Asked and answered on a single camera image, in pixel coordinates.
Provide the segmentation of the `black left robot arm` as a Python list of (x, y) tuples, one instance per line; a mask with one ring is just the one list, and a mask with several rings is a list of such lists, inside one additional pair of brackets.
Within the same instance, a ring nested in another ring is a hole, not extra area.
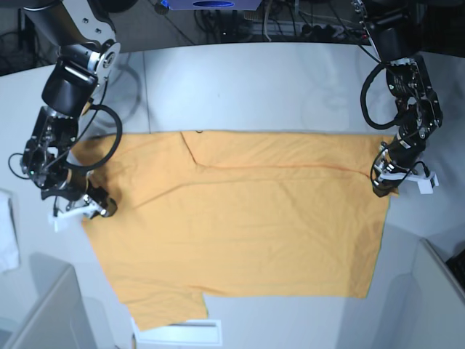
[[(390, 143), (380, 144), (371, 165), (373, 192), (382, 198), (412, 181), (421, 193), (432, 193), (439, 181), (421, 154), (428, 138), (442, 126), (443, 113), (420, 53), (421, 27), (413, 5), (409, 1), (354, 1), (353, 6), (377, 55), (377, 64), (360, 92), (363, 118), (375, 130), (397, 128)], [(397, 109), (393, 119), (384, 124), (370, 117), (367, 104), (368, 90), (381, 72)]]

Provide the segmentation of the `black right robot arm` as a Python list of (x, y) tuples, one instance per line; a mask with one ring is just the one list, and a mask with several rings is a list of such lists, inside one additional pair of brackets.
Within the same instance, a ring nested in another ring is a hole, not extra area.
[[(44, 106), (25, 145), (21, 170), (40, 189), (42, 199), (68, 201), (68, 214), (111, 217), (116, 201), (89, 177), (112, 157), (123, 135), (119, 115), (93, 103), (96, 89), (108, 85), (120, 52), (115, 29), (97, 1), (83, 1), (76, 15), (69, 13), (66, 1), (25, 1), (23, 9), (59, 51), (41, 94)], [(68, 154), (84, 136), (78, 123), (87, 111), (107, 113), (115, 122), (116, 138), (101, 160), (82, 166), (70, 163)]]

